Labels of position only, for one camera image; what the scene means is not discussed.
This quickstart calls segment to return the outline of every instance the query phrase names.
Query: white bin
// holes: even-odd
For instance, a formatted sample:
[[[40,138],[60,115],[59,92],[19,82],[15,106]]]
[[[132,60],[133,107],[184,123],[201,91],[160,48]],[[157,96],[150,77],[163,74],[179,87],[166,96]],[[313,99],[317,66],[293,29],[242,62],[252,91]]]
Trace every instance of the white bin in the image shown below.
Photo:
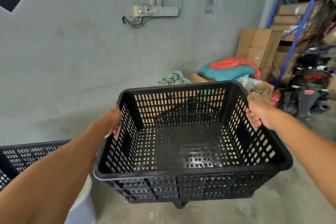
[[[96,214],[90,196],[91,188],[92,180],[90,175],[88,175],[81,192],[68,213],[65,224],[96,223]]]

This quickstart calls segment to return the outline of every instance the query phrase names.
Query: power outlet strip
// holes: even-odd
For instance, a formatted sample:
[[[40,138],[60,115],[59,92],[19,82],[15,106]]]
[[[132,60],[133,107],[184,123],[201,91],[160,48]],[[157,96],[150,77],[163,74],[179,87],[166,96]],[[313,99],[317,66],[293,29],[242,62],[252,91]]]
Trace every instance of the power outlet strip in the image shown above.
[[[175,6],[134,5],[134,17],[175,17],[179,15],[179,8]]]

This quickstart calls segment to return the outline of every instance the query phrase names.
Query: person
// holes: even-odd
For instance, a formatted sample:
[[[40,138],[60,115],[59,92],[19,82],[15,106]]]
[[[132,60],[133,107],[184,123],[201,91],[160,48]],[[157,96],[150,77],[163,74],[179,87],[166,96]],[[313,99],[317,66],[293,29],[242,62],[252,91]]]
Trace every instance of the person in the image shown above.
[[[316,186],[336,208],[336,144],[315,134],[292,116],[249,96],[246,113],[259,127],[275,130],[299,159]],[[60,224],[81,191],[104,138],[121,124],[118,106],[78,138],[29,166],[0,193],[6,224]]]

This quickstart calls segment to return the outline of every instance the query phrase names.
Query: black plastic crate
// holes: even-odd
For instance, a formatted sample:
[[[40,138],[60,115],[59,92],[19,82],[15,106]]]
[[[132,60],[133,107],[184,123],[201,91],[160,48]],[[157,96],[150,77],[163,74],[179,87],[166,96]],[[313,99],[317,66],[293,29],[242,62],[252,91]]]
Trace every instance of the black plastic crate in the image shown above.
[[[254,128],[237,82],[123,91],[122,125],[94,166],[128,202],[251,197],[293,159],[274,131]]]
[[[70,140],[0,147],[0,191],[34,162],[61,148]]]

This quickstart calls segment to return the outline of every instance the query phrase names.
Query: orange fabric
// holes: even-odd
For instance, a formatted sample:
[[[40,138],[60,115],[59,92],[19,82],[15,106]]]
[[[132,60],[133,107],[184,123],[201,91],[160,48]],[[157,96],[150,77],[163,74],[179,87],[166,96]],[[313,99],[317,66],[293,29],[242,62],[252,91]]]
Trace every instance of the orange fabric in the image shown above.
[[[250,67],[254,68],[255,73],[254,73],[253,77],[255,79],[260,78],[260,70],[256,67],[256,65],[254,65],[250,61],[247,61],[247,60],[244,60],[244,59],[238,59],[238,58],[235,58],[235,57],[227,57],[223,60],[212,62],[209,65],[209,68],[211,68],[211,69],[232,69],[232,68],[236,68],[237,66],[241,66],[241,65],[247,65],[247,66],[250,66]]]

